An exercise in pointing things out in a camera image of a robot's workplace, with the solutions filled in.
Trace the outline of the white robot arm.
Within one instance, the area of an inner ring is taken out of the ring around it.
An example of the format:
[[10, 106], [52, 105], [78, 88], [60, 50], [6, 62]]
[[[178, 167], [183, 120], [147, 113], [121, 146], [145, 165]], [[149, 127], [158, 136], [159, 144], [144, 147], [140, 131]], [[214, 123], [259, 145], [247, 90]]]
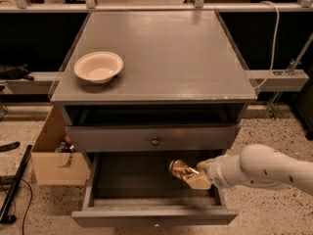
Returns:
[[274, 148], [253, 144], [233, 156], [223, 155], [197, 164], [186, 180], [192, 189], [249, 188], [281, 190], [292, 186], [313, 195], [313, 164]]

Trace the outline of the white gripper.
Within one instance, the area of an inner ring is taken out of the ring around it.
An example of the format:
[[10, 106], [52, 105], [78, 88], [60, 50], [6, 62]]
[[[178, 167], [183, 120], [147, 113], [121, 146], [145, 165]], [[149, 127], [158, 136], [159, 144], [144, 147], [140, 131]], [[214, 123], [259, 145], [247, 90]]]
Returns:
[[226, 180], [222, 165], [228, 159], [228, 156], [218, 156], [214, 159], [208, 159], [197, 164], [198, 170], [206, 171], [204, 174], [196, 174], [186, 179], [187, 184], [195, 190], [208, 190], [211, 183], [217, 188], [230, 188], [231, 184]]

